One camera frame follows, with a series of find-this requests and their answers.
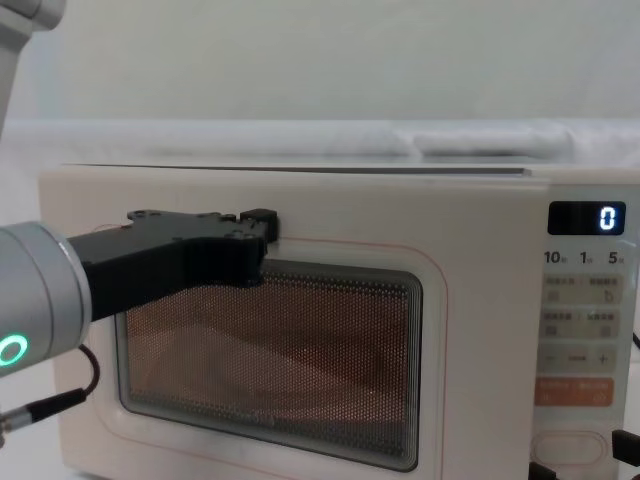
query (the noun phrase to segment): microwave top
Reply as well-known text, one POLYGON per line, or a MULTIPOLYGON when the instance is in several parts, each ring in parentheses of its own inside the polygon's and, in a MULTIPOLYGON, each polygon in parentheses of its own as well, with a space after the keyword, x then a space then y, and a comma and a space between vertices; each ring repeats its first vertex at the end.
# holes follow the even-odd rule
POLYGON ((136 157, 118 164, 86 164, 90 167, 170 168, 221 171, 264 171, 281 173, 324 173, 352 175, 426 175, 460 177, 523 177, 540 178, 565 185, 635 185, 640 184, 638 167, 581 165, 577 163, 532 164, 529 157, 510 157, 514 163, 431 163, 408 157, 234 157, 180 159, 136 157))

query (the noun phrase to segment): microwave window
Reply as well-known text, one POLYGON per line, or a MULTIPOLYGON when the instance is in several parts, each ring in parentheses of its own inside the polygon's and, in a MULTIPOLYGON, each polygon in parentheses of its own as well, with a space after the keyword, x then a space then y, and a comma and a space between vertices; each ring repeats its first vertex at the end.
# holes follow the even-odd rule
POLYGON ((422 287, 413 275, 265 262, 250 289, 186 290, 117 321, 129 411, 408 471, 422 287))

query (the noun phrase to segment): control panel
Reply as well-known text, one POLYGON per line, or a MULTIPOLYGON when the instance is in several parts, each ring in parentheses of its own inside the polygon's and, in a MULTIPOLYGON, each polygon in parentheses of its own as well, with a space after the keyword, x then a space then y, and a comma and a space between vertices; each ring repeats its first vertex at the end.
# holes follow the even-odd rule
POLYGON ((563 480, 617 480, 636 301, 633 187, 558 186, 549 205, 531 459, 563 480))

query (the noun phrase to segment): white microwave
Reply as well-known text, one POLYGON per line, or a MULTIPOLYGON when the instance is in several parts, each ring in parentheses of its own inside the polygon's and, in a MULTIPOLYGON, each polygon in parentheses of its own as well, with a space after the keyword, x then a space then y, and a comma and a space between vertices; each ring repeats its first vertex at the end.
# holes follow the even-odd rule
MULTIPOLYGON (((615 480, 640 172, 221 162, 66 166, 66 235, 131 210, 276 210, 264 282, 94 324, 103 369, 60 418, 65 463, 115 479, 615 480)), ((87 367, 55 361, 57 388, 87 367)))

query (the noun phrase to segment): white wall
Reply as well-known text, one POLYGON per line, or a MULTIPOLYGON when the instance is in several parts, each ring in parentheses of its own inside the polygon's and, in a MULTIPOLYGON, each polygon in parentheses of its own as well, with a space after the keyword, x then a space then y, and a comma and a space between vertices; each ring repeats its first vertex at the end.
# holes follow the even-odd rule
POLYGON ((628 0, 68 0, 21 118, 640 114, 628 0))

